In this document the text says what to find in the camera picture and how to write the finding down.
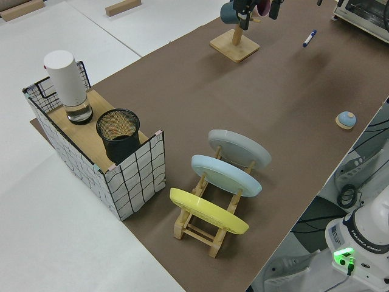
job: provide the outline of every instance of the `white surface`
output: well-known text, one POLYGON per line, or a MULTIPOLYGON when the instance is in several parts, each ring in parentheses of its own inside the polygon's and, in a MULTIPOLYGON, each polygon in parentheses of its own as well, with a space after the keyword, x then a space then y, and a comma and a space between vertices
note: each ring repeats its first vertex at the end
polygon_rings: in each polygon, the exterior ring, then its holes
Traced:
POLYGON ((0 290, 182 291, 31 126, 21 90, 47 77, 55 49, 92 84, 139 59, 64 1, 0 19, 0 290))
POLYGON ((56 156, 2 194, 0 222, 1 291, 183 291, 56 156))
POLYGON ((0 19, 0 193, 55 153, 30 125, 35 116, 21 91, 47 77, 43 68, 47 53, 72 52, 76 60, 84 61, 91 84, 139 59, 66 2, 45 3, 45 8, 12 21, 0 19))
POLYGON ((105 7, 121 0, 67 0, 141 56, 220 16, 228 0, 142 0, 140 6, 108 17, 105 7))

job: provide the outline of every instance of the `pencil cup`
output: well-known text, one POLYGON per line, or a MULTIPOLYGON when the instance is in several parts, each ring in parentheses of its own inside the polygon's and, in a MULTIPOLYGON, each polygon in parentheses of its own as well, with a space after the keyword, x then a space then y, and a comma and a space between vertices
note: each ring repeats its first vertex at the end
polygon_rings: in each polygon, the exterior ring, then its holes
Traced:
POLYGON ((112 109, 102 114, 96 123, 109 160, 123 162, 139 147, 139 119, 128 109, 112 109))

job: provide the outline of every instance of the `blue marker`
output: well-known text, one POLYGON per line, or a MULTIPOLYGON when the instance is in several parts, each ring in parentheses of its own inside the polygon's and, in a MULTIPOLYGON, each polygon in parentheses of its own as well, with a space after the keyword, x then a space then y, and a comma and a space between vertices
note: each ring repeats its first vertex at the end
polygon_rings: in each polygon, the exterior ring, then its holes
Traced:
POLYGON ((317 31, 314 29, 311 34, 307 37, 307 39, 305 40, 305 42, 303 43, 303 47, 306 47, 309 42, 311 41, 311 39, 315 36, 315 34, 317 33, 317 31))

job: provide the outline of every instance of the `light blue plate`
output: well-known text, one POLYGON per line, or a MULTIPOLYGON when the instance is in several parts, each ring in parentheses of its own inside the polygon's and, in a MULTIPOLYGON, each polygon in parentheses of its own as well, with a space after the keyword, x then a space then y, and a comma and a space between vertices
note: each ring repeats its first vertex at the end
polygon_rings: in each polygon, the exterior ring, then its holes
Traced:
POLYGON ((256 196, 262 191, 261 184, 243 170, 219 159, 194 155, 192 168, 199 175, 205 174, 205 180, 230 193, 242 196, 256 196))

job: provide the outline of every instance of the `wooden board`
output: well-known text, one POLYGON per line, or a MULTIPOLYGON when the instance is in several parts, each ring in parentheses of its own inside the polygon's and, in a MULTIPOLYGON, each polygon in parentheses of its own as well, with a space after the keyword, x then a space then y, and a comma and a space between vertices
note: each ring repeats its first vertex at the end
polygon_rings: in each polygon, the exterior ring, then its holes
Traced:
POLYGON ((32 0, 19 6, 4 10, 0 12, 0 16, 5 21, 10 21, 12 19, 28 14, 43 7, 43 0, 32 0))
POLYGON ((210 45, 218 50, 220 53, 230 58, 235 63, 239 63, 246 59, 249 55, 255 53, 260 45, 254 43, 249 38, 242 35, 240 43, 234 45, 232 43, 234 30, 231 29, 226 33, 211 40, 210 45))
MULTIPOLYGON (((113 109, 99 93, 93 89, 87 92, 89 103, 93 109, 93 118, 86 125, 74 125, 67 119, 63 106, 52 110, 48 116, 72 139, 72 141, 81 149, 83 153, 105 173, 114 163, 110 161, 105 153, 103 141, 96 132, 96 122, 98 118, 113 109)), ((141 132, 139 134, 140 143, 144 143, 148 138, 141 132)))
POLYGON ((125 0, 114 5, 108 6, 105 8, 105 13, 108 16, 114 16, 116 14, 122 13, 131 8, 141 5, 140 0, 125 0))

